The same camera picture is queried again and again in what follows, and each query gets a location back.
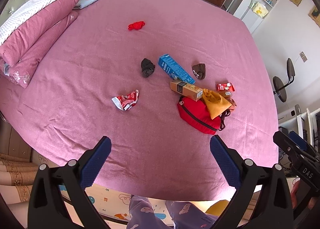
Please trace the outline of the yellow drawstring bag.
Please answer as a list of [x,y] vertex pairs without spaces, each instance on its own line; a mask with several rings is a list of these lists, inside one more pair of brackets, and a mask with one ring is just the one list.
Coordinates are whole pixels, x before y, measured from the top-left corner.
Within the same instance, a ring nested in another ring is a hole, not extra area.
[[232,106],[231,102],[220,94],[208,89],[203,89],[202,100],[206,104],[212,120]]

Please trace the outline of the red zipper pouch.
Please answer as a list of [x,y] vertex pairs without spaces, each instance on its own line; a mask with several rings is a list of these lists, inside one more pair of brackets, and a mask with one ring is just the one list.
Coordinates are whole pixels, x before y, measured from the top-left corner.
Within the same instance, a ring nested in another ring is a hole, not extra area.
[[215,135],[218,130],[225,128],[221,116],[211,119],[206,104],[201,100],[194,101],[181,96],[177,108],[181,119],[204,134]]

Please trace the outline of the beige curtain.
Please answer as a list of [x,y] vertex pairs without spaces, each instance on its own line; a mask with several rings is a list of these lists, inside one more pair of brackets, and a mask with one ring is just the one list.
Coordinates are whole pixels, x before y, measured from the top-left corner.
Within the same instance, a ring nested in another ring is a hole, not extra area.
[[38,166],[1,153],[1,196],[7,205],[28,202]]

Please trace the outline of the colourful play mat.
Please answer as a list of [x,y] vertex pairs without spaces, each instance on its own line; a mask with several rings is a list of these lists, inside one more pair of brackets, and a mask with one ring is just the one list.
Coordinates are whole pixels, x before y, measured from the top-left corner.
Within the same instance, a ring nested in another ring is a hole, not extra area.
[[[129,214],[130,194],[118,192],[97,184],[87,187],[85,192],[110,228],[126,228],[131,219]],[[149,201],[153,206],[155,216],[167,226],[173,227],[174,223],[165,206],[165,201],[153,198],[150,198]]]

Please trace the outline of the orange knit sock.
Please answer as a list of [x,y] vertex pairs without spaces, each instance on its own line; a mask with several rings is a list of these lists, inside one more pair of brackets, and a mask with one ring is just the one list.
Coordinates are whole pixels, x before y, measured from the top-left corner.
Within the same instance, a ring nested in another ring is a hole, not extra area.
[[231,103],[231,106],[229,107],[230,111],[234,111],[236,109],[236,102],[232,98],[229,98],[228,101]]

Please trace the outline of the person's pyjama legs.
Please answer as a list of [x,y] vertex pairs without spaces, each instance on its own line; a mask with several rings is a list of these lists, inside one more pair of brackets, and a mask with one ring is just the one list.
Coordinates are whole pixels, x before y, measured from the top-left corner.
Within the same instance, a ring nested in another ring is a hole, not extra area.
[[[206,214],[191,202],[165,202],[169,215],[174,222],[174,228],[211,228],[218,217]],[[153,206],[148,198],[132,195],[129,204],[131,220],[127,228],[169,228],[156,217]]]

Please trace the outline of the red milk candy wrapper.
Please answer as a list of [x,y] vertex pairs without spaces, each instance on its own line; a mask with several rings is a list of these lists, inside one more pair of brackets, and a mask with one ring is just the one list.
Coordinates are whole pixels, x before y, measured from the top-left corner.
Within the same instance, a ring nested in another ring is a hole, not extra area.
[[231,91],[231,92],[235,92],[235,89],[232,85],[232,83],[218,83],[216,85],[216,89],[217,91]]

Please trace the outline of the tan cardboard box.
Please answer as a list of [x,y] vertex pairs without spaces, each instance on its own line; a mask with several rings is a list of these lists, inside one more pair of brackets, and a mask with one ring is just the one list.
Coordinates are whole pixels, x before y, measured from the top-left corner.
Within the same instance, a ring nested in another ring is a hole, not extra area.
[[176,79],[170,82],[170,89],[182,96],[198,101],[202,98],[203,89],[193,84]]

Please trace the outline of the crumpled red snack wrapper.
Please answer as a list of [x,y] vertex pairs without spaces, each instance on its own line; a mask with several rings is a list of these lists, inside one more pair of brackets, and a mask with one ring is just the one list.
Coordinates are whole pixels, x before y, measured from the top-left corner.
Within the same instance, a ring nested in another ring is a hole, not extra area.
[[127,111],[136,105],[138,97],[139,91],[134,90],[130,94],[113,97],[112,102],[119,110]]

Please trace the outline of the brown sock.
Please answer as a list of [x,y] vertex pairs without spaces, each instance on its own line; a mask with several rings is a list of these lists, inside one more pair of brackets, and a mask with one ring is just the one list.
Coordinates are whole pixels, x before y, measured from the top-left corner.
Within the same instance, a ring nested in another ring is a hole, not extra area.
[[192,66],[195,77],[199,80],[203,80],[206,77],[206,65],[204,63],[195,64]]

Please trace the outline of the blue cardboard box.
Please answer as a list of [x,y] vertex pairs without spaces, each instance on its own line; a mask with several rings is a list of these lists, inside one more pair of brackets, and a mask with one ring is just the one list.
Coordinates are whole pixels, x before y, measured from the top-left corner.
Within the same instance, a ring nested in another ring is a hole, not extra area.
[[186,83],[195,84],[195,80],[169,54],[159,57],[158,65],[172,79],[180,79]]

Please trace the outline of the pink folded quilt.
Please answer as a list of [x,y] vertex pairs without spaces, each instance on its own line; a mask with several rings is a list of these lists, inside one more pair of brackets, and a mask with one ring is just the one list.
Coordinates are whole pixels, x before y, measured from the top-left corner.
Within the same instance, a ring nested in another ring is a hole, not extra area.
[[79,0],[56,0],[19,26],[1,45],[1,75],[26,88],[40,61],[76,20]]

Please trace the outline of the pink bed sheet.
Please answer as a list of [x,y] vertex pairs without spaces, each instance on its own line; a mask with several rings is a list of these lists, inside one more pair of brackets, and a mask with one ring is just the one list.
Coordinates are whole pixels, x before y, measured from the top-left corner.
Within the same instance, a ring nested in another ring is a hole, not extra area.
[[[128,25],[144,21],[140,30]],[[244,159],[271,167],[277,110],[263,59],[246,25],[201,0],[98,0],[79,11],[22,88],[1,78],[1,112],[32,148],[58,165],[79,158],[102,136],[112,152],[96,183],[165,200],[221,199],[229,191],[209,150],[210,136],[182,120],[179,95],[144,58],[169,54],[185,71],[204,63],[202,88],[231,82],[236,109],[219,136]],[[138,90],[135,106],[112,98]]]

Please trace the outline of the black rolled sock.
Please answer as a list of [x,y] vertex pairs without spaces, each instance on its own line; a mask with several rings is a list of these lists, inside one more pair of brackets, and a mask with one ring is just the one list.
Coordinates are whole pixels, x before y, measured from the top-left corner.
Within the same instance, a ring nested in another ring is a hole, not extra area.
[[147,58],[144,58],[141,61],[141,70],[142,70],[142,76],[144,78],[149,77],[151,74],[153,74],[155,70],[155,65]]

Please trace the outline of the white knit blanket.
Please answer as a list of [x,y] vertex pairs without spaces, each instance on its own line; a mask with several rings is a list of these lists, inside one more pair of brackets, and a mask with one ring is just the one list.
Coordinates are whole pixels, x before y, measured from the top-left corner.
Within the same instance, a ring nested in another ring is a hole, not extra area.
[[24,22],[56,0],[29,0],[1,25],[1,45]]

